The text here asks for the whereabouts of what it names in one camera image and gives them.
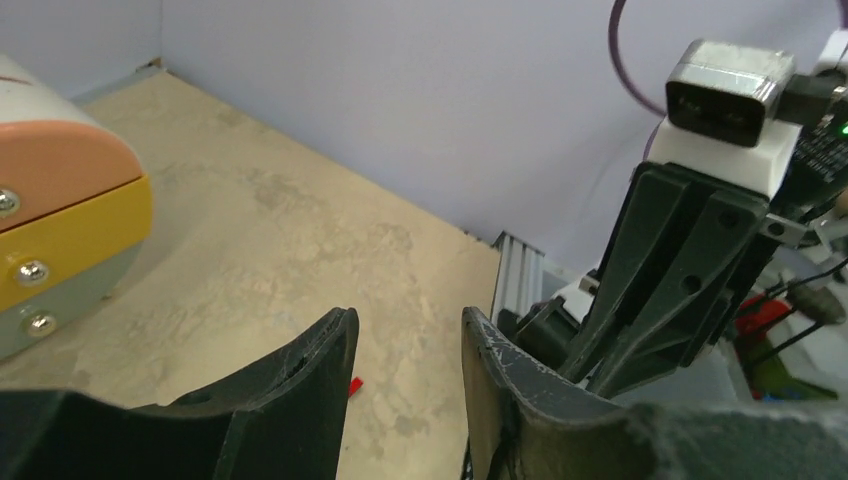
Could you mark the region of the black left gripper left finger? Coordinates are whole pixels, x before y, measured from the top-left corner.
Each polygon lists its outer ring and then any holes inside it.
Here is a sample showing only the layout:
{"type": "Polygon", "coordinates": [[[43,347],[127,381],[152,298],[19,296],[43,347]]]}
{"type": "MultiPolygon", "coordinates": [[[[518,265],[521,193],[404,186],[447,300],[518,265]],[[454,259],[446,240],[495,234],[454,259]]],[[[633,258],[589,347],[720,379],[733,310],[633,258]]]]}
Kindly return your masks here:
{"type": "Polygon", "coordinates": [[[334,308],[294,340],[168,405],[72,390],[1,394],[5,479],[332,479],[359,319],[334,308]]]}

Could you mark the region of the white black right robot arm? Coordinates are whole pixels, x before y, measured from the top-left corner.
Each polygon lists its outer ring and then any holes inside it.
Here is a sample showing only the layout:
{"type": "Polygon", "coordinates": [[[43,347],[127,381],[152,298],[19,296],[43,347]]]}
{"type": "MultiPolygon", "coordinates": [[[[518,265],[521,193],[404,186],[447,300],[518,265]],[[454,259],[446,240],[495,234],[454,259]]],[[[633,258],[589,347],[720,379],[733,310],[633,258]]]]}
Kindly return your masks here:
{"type": "Polygon", "coordinates": [[[670,162],[640,164],[631,180],[600,266],[588,313],[577,318],[562,300],[510,310],[496,321],[508,338],[566,379],[611,398],[687,367],[712,347],[785,243],[791,223],[830,208],[847,184],[847,108],[825,126],[807,127],[773,199],[686,161],[711,164],[730,146],[695,137],[670,162]]]}

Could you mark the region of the red pen cap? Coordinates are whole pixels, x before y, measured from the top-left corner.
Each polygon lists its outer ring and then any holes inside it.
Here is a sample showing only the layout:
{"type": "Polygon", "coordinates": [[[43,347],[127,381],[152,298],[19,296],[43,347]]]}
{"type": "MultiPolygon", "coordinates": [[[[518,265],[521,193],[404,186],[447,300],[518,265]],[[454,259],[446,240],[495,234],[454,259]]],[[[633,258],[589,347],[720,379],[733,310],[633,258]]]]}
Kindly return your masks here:
{"type": "Polygon", "coordinates": [[[360,377],[354,377],[350,384],[348,390],[348,397],[351,398],[354,396],[363,386],[363,381],[360,377]]]}

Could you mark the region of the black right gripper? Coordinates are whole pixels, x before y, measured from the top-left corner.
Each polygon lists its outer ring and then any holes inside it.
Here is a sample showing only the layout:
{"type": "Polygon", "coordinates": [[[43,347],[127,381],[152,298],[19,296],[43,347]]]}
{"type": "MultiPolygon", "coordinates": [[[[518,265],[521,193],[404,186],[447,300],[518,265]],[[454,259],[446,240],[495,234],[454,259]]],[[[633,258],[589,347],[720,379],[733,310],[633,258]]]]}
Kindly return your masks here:
{"type": "Polygon", "coordinates": [[[713,344],[776,242],[766,196],[646,162],[633,175],[588,313],[561,300],[505,312],[505,335],[567,380],[612,398],[690,365],[713,344]]]}

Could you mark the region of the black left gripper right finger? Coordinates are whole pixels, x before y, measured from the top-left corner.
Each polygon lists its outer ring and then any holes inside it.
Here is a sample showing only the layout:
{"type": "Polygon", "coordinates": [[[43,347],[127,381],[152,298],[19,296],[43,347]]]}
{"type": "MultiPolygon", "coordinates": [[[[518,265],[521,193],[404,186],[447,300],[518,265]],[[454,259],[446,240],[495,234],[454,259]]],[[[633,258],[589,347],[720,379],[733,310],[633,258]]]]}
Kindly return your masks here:
{"type": "Polygon", "coordinates": [[[477,308],[461,316],[477,479],[843,479],[833,402],[620,406],[562,378],[477,308]]]}

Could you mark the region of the round cream drawer cabinet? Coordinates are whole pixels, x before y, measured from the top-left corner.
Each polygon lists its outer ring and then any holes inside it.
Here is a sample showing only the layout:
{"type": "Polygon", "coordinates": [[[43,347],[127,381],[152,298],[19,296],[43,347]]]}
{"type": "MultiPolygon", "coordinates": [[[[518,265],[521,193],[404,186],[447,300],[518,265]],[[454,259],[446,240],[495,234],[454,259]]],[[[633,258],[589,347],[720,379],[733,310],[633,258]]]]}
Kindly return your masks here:
{"type": "Polygon", "coordinates": [[[149,236],[133,149],[8,56],[1,59],[1,354],[84,316],[149,236]]]}

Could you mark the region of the aluminium frame rail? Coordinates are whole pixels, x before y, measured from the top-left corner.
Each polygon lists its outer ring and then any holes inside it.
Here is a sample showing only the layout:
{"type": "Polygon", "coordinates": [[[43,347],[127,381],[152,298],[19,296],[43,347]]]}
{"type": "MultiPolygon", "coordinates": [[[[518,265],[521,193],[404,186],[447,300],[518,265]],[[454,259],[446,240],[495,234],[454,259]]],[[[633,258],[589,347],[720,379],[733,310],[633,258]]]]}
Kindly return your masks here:
{"type": "Polygon", "coordinates": [[[495,241],[500,253],[491,313],[500,326],[503,313],[518,318],[543,300],[544,254],[520,238],[504,231],[495,241]]]}

